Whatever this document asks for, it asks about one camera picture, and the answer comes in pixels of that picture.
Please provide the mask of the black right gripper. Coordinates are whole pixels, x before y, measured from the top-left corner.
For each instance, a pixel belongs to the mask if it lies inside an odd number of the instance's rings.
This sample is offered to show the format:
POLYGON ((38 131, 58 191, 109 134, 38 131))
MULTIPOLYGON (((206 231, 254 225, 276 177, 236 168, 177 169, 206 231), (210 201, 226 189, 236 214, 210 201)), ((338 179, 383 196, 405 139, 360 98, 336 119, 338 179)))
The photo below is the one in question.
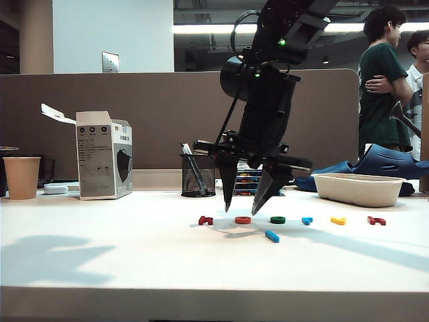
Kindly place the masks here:
POLYGON ((290 116, 288 109, 251 111, 245 107, 238 130, 227 128, 234 111, 233 105, 214 142, 196 140, 192 147, 195 152, 214 159, 222 180, 226 213, 231 205, 238 164, 244 162, 252 170, 263 167, 251 210, 255 215, 289 183, 292 171, 308 172, 312 163, 306 158, 290 156, 289 145, 282 141, 290 116))

